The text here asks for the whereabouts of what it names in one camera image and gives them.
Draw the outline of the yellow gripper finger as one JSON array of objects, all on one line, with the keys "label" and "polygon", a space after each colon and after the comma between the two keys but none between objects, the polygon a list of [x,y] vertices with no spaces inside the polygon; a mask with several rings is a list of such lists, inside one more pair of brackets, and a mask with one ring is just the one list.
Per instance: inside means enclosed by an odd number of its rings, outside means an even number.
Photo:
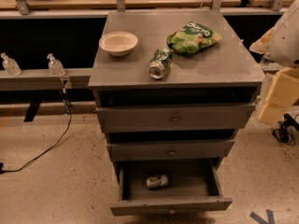
[{"label": "yellow gripper finger", "polygon": [[257,118],[264,124],[272,125],[283,117],[285,111],[285,108],[277,105],[263,104],[258,107]]},{"label": "yellow gripper finger", "polygon": [[266,102],[271,105],[289,108],[299,99],[299,70],[283,68],[272,80]]}]

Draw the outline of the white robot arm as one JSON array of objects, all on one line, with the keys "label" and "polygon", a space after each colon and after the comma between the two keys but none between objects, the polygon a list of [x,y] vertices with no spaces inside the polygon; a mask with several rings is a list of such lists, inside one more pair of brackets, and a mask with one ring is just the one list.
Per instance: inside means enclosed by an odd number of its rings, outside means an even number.
[{"label": "white robot arm", "polygon": [[282,66],[272,76],[259,121],[274,124],[299,99],[299,1],[294,1],[276,24],[252,46]]}]

